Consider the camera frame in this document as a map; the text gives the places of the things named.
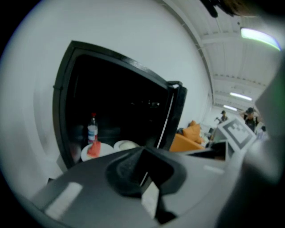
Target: water bottle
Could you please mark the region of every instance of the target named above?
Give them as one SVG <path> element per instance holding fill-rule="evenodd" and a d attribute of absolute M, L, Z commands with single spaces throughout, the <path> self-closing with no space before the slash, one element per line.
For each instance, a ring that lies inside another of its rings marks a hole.
<path fill-rule="evenodd" d="M 92 144 L 98 139 L 98 124 L 95 119 L 96 113 L 91 114 L 91 121 L 88 124 L 88 144 Z"/>

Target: orange couch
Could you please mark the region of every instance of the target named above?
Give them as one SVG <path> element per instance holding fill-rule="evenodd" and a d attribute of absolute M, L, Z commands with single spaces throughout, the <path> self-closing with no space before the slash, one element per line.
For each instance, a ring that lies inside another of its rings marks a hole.
<path fill-rule="evenodd" d="M 175 134 L 174 140 L 170 147 L 170 152 L 183 152 L 204 149 L 201 146 L 203 141 L 199 136 L 200 124 L 196 124 L 195 121 L 190 123 L 190 126 L 183 129 L 183 135 Z"/>

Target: ceiling beam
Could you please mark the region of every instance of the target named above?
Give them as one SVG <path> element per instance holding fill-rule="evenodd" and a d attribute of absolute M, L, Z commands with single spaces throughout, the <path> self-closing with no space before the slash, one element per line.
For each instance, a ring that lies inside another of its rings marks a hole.
<path fill-rule="evenodd" d="M 168 7 L 170 7 L 172 9 L 172 11 L 174 11 L 183 21 L 183 27 L 187 26 L 187 28 L 190 30 L 190 33 L 193 35 L 193 37 L 196 39 L 197 42 L 197 49 L 198 51 L 200 51 L 202 53 L 202 55 L 204 56 L 204 62 L 205 62 L 205 68 L 208 69 L 208 74 L 209 74 L 209 81 L 210 81 L 210 88 L 211 88 L 211 92 L 212 92 L 212 100 L 214 103 L 215 100 L 215 93 L 214 93 L 214 85 L 213 85 L 213 70 L 212 70 L 212 65 L 210 62 L 210 58 L 209 55 L 207 53 L 206 48 L 204 47 L 204 44 L 201 40 L 201 37 L 199 36 L 196 28 L 194 27 L 194 25 L 190 22 L 190 20 L 188 19 L 188 17 L 185 15 L 185 13 L 180 9 L 179 6 L 176 5 L 176 3 L 172 0 L 162 0 L 164 3 L 166 3 L 168 5 Z"/>
<path fill-rule="evenodd" d="M 243 80 L 242 78 L 219 76 L 219 75 L 215 75 L 213 78 L 214 80 L 217 80 L 217 81 L 229 81 L 229 82 L 242 84 L 242 85 L 253 87 L 256 89 L 260 89 L 260 90 L 265 90 L 266 88 L 266 85 L 258 84 L 256 82 L 252 82 L 248 80 Z"/>
<path fill-rule="evenodd" d="M 231 42 L 238 40 L 242 40 L 240 33 L 215 33 L 210 35 L 204 35 L 201 37 L 201 41 L 203 44 Z"/>

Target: fluorescent light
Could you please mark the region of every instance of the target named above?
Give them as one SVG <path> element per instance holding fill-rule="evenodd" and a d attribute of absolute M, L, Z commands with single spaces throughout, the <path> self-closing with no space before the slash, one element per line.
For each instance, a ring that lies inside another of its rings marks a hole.
<path fill-rule="evenodd" d="M 231 106 L 228 106 L 228 105 L 224 105 L 224 108 L 230 109 L 230 110 L 233 110 L 233 111 L 237 111 L 237 108 L 234 108 L 234 107 L 231 107 Z"/>
<path fill-rule="evenodd" d="M 278 49 L 279 51 L 281 51 L 281 48 L 280 48 L 278 42 L 272 36 L 270 36 L 266 33 L 262 33 L 262 32 L 259 32 L 259 31 L 256 31 L 256 30 L 250 29 L 250 28 L 241 28 L 240 33 L 241 33 L 241 36 L 243 38 L 266 43 L 266 44 Z"/>
<path fill-rule="evenodd" d="M 241 95 L 241 94 L 230 93 L 230 95 L 232 95 L 234 97 L 242 98 L 242 99 L 245 99 L 245 100 L 248 100 L 248 101 L 252 101 L 252 98 L 244 96 L 244 95 Z"/>

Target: white ceiling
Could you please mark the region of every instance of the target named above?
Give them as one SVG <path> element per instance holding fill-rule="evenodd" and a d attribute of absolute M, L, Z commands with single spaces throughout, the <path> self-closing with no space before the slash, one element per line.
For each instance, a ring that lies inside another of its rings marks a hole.
<path fill-rule="evenodd" d="M 200 0 L 163 0 L 183 21 L 202 50 L 209 70 L 213 104 L 245 110 L 253 106 L 270 83 L 280 64 L 281 52 L 258 41 L 241 38 L 240 28 L 253 28 L 270 35 L 278 30 L 259 17 L 231 17 L 216 8 L 212 18 Z M 284 47 L 283 36 L 276 36 Z M 253 98 L 252 102 L 229 95 L 236 92 Z"/>

